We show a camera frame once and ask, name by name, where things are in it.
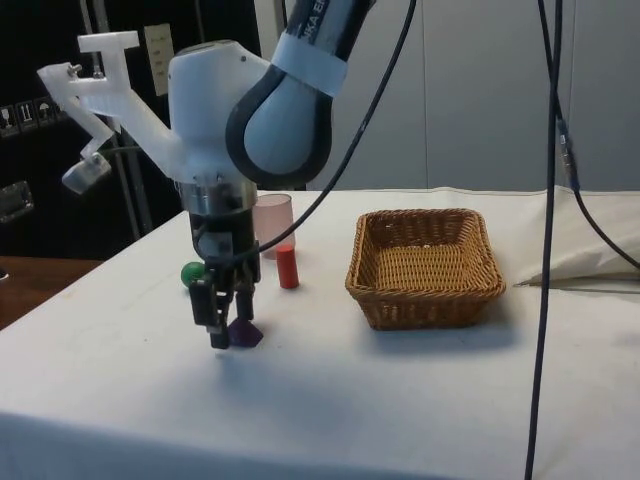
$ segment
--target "rectangular basket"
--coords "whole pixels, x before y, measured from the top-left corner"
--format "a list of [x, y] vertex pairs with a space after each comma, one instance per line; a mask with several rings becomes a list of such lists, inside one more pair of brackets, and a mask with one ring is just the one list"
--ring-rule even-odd
[[484, 219], [464, 209], [363, 215], [346, 287], [375, 330], [468, 327], [506, 288]]

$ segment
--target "red cylinder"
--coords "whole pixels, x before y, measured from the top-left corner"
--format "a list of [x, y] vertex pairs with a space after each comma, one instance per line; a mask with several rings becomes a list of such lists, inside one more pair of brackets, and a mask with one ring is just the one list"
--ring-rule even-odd
[[276, 262], [278, 264], [278, 277], [280, 287], [287, 290], [298, 288], [298, 264], [296, 262], [296, 249], [293, 245], [281, 245], [276, 248]]

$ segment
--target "pink cup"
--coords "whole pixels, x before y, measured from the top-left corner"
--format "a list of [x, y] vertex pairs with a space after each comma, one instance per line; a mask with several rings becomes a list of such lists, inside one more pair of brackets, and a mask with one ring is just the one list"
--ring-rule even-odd
[[[253, 227], [260, 245], [270, 242], [293, 224], [291, 197], [283, 193], [263, 195], [253, 207]], [[276, 249], [282, 245], [296, 245], [296, 237], [291, 234], [278, 245], [263, 253], [265, 258], [274, 260]]]

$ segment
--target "wooden floor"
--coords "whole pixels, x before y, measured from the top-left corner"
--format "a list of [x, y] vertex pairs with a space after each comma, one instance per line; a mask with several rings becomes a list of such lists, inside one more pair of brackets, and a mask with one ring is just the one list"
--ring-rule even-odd
[[46, 302], [102, 262], [0, 257], [9, 274], [0, 280], [0, 330]]

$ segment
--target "purple object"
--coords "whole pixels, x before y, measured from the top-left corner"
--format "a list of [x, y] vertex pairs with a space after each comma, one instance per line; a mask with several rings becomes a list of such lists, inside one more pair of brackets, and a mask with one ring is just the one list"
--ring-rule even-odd
[[249, 320], [236, 319], [229, 325], [229, 340], [234, 347], [255, 348], [264, 335]]

